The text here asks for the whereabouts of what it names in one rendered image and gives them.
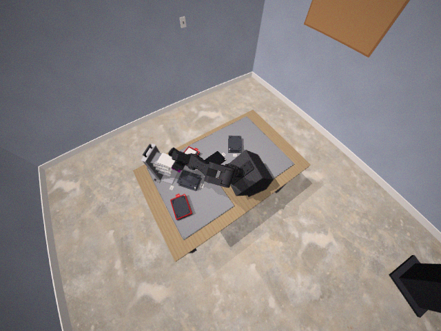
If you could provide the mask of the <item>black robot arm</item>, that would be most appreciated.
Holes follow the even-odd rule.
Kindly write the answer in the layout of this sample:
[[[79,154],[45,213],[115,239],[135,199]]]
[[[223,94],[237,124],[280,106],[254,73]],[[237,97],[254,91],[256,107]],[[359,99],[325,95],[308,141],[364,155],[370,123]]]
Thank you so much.
[[[247,161],[241,167],[229,163],[225,165],[213,162],[207,163],[197,154],[185,154],[184,152],[179,152],[176,148],[171,148],[168,155],[179,165],[185,163],[190,170],[200,170],[205,175],[204,181],[225,188],[229,188],[230,184],[235,184],[254,169],[250,161]],[[217,179],[216,174],[218,171],[220,171],[220,175]]]

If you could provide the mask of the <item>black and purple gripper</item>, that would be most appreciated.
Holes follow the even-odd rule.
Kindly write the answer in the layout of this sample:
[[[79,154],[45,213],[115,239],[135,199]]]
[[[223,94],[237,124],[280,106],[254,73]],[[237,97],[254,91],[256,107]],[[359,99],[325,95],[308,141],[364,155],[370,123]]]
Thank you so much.
[[[174,164],[172,165],[172,169],[176,170],[177,172],[181,172],[181,170],[183,170],[183,168],[185,167],[185,163],[182,165],[177,164],[176,162],[174,162]]]

